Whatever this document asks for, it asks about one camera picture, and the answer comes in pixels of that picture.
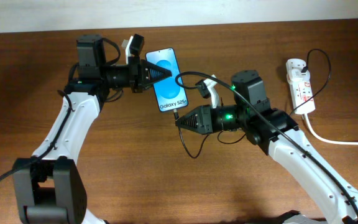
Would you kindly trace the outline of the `blue screen Galaxy smartphone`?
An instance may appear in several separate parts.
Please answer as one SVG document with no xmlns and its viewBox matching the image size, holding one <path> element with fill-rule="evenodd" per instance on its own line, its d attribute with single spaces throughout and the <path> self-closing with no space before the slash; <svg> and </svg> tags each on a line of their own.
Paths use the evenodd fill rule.
<svg viewBox="0 0 358 224">
<path fill-rule="evenodd" d="M 154 84 L 158 109 L 161 112 L 177 110 L 188 106 L 184 88 L 177 85 L 175 79 L 180 74 L 177 58 L 173 48 L 160 49 L 145 54 L 146 60 L 159 67 L 170 70 L 172 75 Z"/>
</svg>

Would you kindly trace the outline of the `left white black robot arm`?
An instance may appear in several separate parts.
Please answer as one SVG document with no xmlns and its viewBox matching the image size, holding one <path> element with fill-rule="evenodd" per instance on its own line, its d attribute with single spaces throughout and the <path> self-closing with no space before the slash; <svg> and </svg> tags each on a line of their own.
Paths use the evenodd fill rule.
<svg viewBox="0 0 358 224">
<path fill-rule="evenodd" d="M 144 38 L 130 37 L 123 52 L 126 62 L 108 61 L 101 35 L 82 35 L 76 41 L 78 62 L 59 94 L 62 108 L 44 142 L 30 158 L 14 165 L 14 190 L 22 223 L 104 223 L 88 209 L 87 193 L 77 169 L 81 147 L 111 90 L 130 88 L 141 93 L 170 77 L 169 70 L 140 57 Z"/>
</svg>

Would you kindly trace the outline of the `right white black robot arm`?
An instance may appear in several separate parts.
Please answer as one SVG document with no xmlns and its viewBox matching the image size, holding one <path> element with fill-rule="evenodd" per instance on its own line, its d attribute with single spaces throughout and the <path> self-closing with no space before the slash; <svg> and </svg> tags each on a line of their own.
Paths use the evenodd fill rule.
<svg viewBox="0 0 358 224">
<path fill-rule="evenodd" d="M 203 96 L 212 96 L 206 82 L 213 81 L 233 92 L 235 104 L 198 106 L 177 118 L 177 127 L 202 135 L 243 130 L 249 142 L 296 179 L 328 223 L 358 223 L 358 190 L 316 151 L 295 120 L 271 107 L 257 71 L 238 72 L 230 84 L 205 73 L 195 75 L 202 79 L 194 88 Z"/>
</svg>

